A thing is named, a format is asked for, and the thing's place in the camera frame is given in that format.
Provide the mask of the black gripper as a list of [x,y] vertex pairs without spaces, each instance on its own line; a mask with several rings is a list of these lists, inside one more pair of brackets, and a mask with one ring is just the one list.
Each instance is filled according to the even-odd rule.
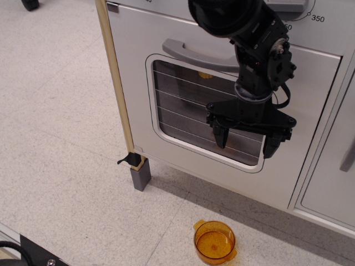
[[275,108],[272,100],[252,104],[235,98],[208,103],[207,123],[218,147],[224,149],[229,131],[237,129],[265,136],[263,157],[271,158],[280,143],[291,138],[297,120]]

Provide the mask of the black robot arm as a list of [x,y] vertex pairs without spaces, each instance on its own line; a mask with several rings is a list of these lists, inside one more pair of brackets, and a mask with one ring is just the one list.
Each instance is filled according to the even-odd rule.
[[263,135],[264,158],[291,138],[296,120],[282,112],[289,101],[272,101],[275,91],[291,92],[287,81],[294,77],[288,31],[264,1],[189,1],[195,22],[209,34],[228,38],[234,45],[239,77],[233,100],[208,103],[207,123],[215,141],[224,148],[230,129]]

